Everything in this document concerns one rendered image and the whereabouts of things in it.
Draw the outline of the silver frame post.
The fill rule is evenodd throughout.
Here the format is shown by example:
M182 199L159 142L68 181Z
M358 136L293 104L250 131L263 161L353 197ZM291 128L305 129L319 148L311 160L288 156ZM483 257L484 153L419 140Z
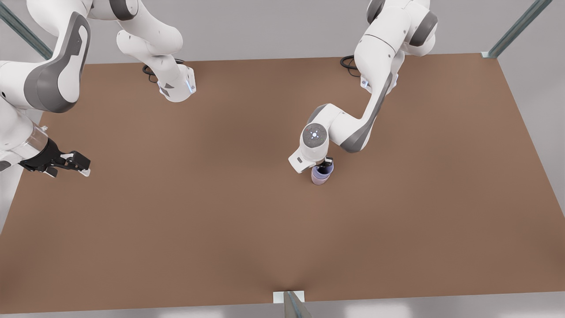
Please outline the silver frame post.
M486 59L498 58L551 2L553 0L535 0L488 52L481 52L481 56Z
M2 0L0 0L0 19L44 60L49 60L52 57L53 51Z
M284 304L284 318L313 318L305 307L304 291L275 291L273 303Z

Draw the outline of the purple cup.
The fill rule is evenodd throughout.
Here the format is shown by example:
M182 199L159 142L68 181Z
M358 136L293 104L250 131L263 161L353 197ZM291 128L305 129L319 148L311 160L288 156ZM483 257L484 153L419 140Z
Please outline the purple cup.
M331 175L333 169L333 158L326 157L322 163L313 167L312 174L319 179L325 179Z

